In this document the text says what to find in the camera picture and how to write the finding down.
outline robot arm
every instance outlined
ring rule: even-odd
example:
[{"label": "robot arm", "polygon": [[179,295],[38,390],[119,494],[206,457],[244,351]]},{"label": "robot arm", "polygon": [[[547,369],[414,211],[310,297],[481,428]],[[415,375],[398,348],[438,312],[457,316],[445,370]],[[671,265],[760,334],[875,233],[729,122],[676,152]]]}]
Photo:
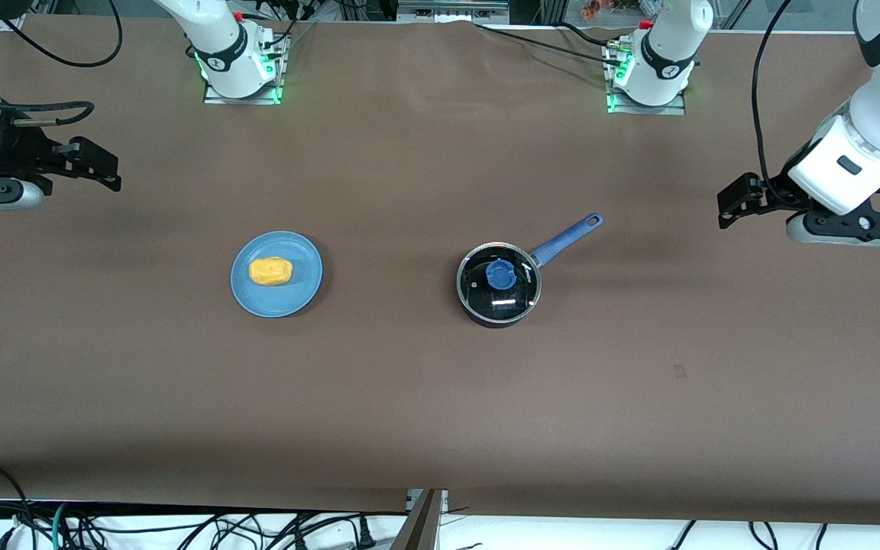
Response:
[{"label": "robot arm", "polygon": [[653,28],[640,28],[624,38],[631,43],[632,63],[614,83],[636,103],[657,107],[674,100],[688,86],[694,56],[712,28],[708,0],[664,0]]},{"label": "robot arm", "polygon": [[221,96],[251,96],[277,77],[272,29],[237,21],[226,0],[154,0],[182,25],[202,76]]},{"label": "robot arm", "polygon": [[794,210],[794,241],[880,247],[880,0],[858,0],[853,13],[871,79],[821,123],[817,133],[769,182],[747,173],[719,194],[719,224],[776,209]]},{"label": "robot arm", "polygon": [[66,145],[49,139],[40,126],[53,123],[60,122],[34,120],[15,108],[0,107],[0,210],[39,206],[53,191],[44,174],[92,179],[120,191],[118,157],[85,137]]}]

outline blue lid knob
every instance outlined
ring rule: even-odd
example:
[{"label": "blue lid knob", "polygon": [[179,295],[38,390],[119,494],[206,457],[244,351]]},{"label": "blue lid knob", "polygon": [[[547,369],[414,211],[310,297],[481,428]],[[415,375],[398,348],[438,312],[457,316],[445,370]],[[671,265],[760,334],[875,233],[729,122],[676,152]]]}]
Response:
[{"label": "blue lid knob", "polygon": [[488,264],[484,274],[488,277],[488,284],[499,291],[506,291],[518,282],[518,276],[514,274],[514,266],[502,258]]}]

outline blue plate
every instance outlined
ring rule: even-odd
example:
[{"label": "blue plate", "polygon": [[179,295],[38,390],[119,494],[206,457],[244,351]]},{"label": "blue plate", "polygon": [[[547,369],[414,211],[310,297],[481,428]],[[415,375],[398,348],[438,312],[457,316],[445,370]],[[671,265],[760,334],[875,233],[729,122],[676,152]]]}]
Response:
[{"label": "blue plate", "polygon": [[[251,281],[251,261],[262,257],[290,260],[294,271],[283,285],[263,286]],[[264,233],[249,241],[237,254],[230,273],[233,296],[245,310],[261,317],[284,317],[307,306],[321,286],[322,264],[318,248],[290,231]]]}]

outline white floor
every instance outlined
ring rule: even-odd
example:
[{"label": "white floor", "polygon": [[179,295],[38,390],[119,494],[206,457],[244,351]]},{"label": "white floor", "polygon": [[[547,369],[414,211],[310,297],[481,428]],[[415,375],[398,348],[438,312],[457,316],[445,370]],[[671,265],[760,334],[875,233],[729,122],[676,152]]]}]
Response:
[{"label": "white floor", "polygon": [[[233,516],[238,521],[242,516]],[[112,529],[149,529],[185,526],[205,521],[207,516],[119,516],[98,521]],[[291,515],[258,516],[266,532],[276,532]],[[388,548],[399,532],[401,516],[370,518],[373,539],[379,550]],[[439,550],[462,550],[481,543],[478,550],[668,550],[680,535],[685,522],[652,519],[556,519],[518,518],[518,516],[444,516],[440,528]],[[11,526],[0,519],[0,536]],[[780,550],[814,550],[817,525],[772,523]],[[107,535],[109,550],[175,550],[191,529],[146,535]],[[189,550],[206,550],[215,529],[206,529]],[[765,530],[760,529],[761,536]],[[345,550],[354,539],[346,522],[329,526],[306,539],[308,550]],[[283,550],[283,544],[277,550]],[[15,530],[8,550],[31,548],[28,529]],[[49,550],[51,541],[40,535],[39,548]],[[823,550],[880,550],[880,526],[833,525],[827,530]],[[682,550],[761,550],[744,522],[698,522]],[[219,550],[254,550],[254,544],[237,536],[224,539]]]}]

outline metal base plate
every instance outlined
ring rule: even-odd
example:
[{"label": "metal base plate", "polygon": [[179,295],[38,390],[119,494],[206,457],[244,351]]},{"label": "metal base plate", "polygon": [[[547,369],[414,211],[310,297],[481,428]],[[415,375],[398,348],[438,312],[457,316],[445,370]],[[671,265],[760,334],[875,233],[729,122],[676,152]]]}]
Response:
[{"label": "metal base plate", "polygon": [[[625,53],[614,53],[607,46],[601,48],[604,59],[624,60],[622,56]],[[684,115],[684,92],[678,92],[677,96],[671,103],[660,105],[660,107],[650,107],[650,105],[640,105],[629,98],[623,88],[614,85],[616,73],[619,67],[605,65],[603,66],[603,75],[607,80],[607,112],[628,112],[631,115]]]},{"label": "metal base plate", "polygon": [[[265,40],[273,40],[273,31],[269,28],[270,36],[264,36]],[[256,93],[244,98],[228,98],[219,95],[207,82],[205,91],[202,92],[202,103],[207,105],[280,105],[283,100],[283,80],[287,74],[287,53],[290,52],[290,35],[284,36],[280,41],[269,49],[261,51],[261,55],[278,53],[275,59],[269,60],[264,65],[273,67],[276,76],[270,82],[263,85]]]}]

